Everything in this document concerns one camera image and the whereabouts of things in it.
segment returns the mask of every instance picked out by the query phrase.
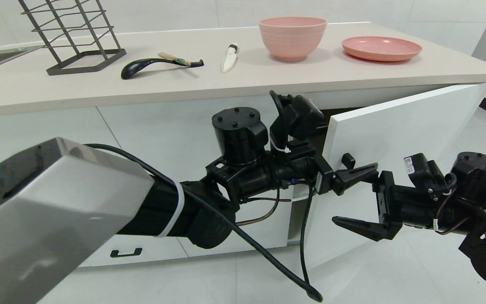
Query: knife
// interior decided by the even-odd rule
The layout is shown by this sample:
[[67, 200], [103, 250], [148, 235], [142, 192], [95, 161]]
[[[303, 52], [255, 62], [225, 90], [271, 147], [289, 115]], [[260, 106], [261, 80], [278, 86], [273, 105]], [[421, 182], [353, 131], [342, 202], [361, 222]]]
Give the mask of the knife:
[[228, 51], [226, 52], [226, 57], [224, 57], [224, 60], [222, 61], [223, 73], [230, 71], [234, 67], [235, 62], [238, 58], [237, 56], [238, 50], [239, 47], [237, 43], [230, 44], [230, 46], [228, 47]]

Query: white countertop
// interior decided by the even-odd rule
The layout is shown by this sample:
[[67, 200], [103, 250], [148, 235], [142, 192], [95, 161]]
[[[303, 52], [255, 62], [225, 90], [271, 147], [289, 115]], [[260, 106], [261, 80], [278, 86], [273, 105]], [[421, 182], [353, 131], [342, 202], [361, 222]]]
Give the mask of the white countertop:
[[[341, 46], [345, 38], [354, 36], [403, 38], [419, 43], [423, 51], [401, 64], [357, 60], [344, 54]], [[257, 27], [130, 33], [118, 35], [118, 40], [127, 54], [96, 73], [48, 76], [46, 69], [55, 60], [47, 49], [0, 65], [0, 115], [265, 95], [270, 89], [279, 93], [321, 92], [486, 82], [486, 62], [372, 23], [329, 24], [317, 50], [298, 63], [272, 58]], [[113, 47], [110, 42], [110, 37], [102, 39], [105, 48]], [[238, 62], [223, 74], [220, 66], [224, 54], [234, 42], [240, 46]], [[73, 56], [68, 48], [57, 51], [62, 59]], [[182, 69], [155, 63], [143, 69], [141, 77], [120, 78], [127, 63], [158, 57], [158, 52], [189, 61], [203, 59], [205, 66]]]

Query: black ladle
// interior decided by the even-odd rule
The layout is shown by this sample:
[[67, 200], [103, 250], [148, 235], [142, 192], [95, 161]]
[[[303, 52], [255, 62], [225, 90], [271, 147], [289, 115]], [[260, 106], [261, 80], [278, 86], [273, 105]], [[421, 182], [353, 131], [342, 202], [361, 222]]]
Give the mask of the black ladle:
[[148, 65], [156, 62], [166, 62], [166, 63], [172, 63], [172, 64], [177, 64], [181, 65], [182, 67], [187, 67], [187, 68], [197, 68], [197, 67], [202, 67], [204, 66], [204, 61], [200, 60], [198, 62], [191, 62], [191, 65], [186, 65], [183, 63], [176, 62], [174, 60], [168, 60], [168, 59], [162, 59], [162, 58], [147, 58], [147, 59], [140, 59], [140, 60], [134, 60], [133, 62], [127, 64], [125, 67], [123, 67], [123, 70], [121, 70], [121, 78], [122, 79], [130, 79], [133, 75], [135, 75], [137, 72], [141, 71], [141, 69], [147, 67]]

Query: black metal rack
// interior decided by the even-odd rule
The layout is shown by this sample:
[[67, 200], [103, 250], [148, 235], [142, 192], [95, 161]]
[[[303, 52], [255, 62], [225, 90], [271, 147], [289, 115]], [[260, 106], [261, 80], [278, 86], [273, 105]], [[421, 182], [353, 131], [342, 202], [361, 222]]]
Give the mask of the black metal rack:
[[[74, 2], [74, 5], [69, 4], [70, 6], [68, 7], [55, 8], [54, 2], [59, 2], [59, 1]], [[52, 53], [55, 60], [57, 61], [56, 65], [46, 70], [48, 75], [52, 76], [52, 75], [72, 74], [72, 73], [97, 72], [106, 68], [112, 62], [118, 60], [124, 54], [127, 53], [125, 49], [122, 49], [121, 46], [119, 45], [119, 42], [116, 39], [116, 35], [113, 32], [113, 26], [110, 25], [110, 22], [108, 21], [108, 17], [106, 17], [105, 14], [106, 10], [102, 8], [102, 5], [100, 4], [100, 0], [95, 0], [97, 2], [98, 9], [95, 8], [93, 10], [85, 10], [83, 4], [89, 1], [91, 0], [46, 0], [45, 4], [35, 6], [34, 8], [28, 8], [25, 3], [26, 0], [19, 0], [22, 8], [24, 9], [22, 15], [27, 15], [27, 17], [29, 17], [29, 20], [31, 21], [34, 27], [33, 32], [39, 33], [40, 38], [44, 42], [44, 48], [48, 48], [48, 50], [50, 50], [50, 53]], [[51, 12], [54, 17], [49, 21], [39, 25], [37, 20], [35, 20], [34, 15], [38, 13], [49, 13], [49, 12]], [[71, 15], [82, 15], [84, 19], [84, 23], [78, 26], [66, 27], [62, 19], [64, 19], [66, 16], [71, 16]], [[106, 25], [100, 27], [94, 27], [91, 22], [100, 16], [104, 18]], [[52, 25], [52, 22], [54, 21], [56, 21], [58, 27], [57, 26], [50, 27]], [[100, 29], [105, 29], [105, 31], [103, 31], [100, 35], [97, 36], [95, 30], [100, 30]], [[93, 41], [91, 43], [76, 44], [73, 38], [71, 37], [70, 32], [83, 31], [83, 30], [87, 30], [89, 31], [89, 33], [91, 33]], [[61, 31], [62, 33], [60, 35], [57, 35], [55, 38], [49, 40], [48, 37], [46, 36], [46, 32], [48, 31]], [[100, 39], [105, 35], [107, 35], [108, 33], [110, 33], [114, 42], [116, 43], [117, 46], [116, 49], [105, 50], [103, 46], [100, 44]], [[69, 41], [68, 44], [57, 45], [57, 46], [54, 46], [52, 44], [63, 36], [65, 36], [66, 39]], [[78, 50], [79, 46], [92, 46], [93, 44], [97, 45], [98, 50], [87, 50], [84, 52], [80, 52]], [[70, 57], [67, 60], [61, 60], [58, 54], [56, 53], [55, 50], [56, 48], [73, 48], [76, 54], [75, 56]], [[65, 69], [65, 67], [76, 62], [80, 58], [83, 58], [85, 56], [92, 56], [92, 55], [102, 55], [104, 60], [97, 65], [93, 65], [89, 67], [75, 67], [75, 68]]]

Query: drawer handle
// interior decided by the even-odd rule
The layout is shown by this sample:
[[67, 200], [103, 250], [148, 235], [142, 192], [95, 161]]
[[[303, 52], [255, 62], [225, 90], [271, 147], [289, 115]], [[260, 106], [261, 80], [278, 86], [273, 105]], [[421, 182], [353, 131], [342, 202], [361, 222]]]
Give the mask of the drawer handle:
[[137, 256], [141, 254], [141, 248], [136, 248], [135, 252], [130, 254], [119, 254], [119, 250], [112, 250], [110, 258], [123, 258], [124, 256]]

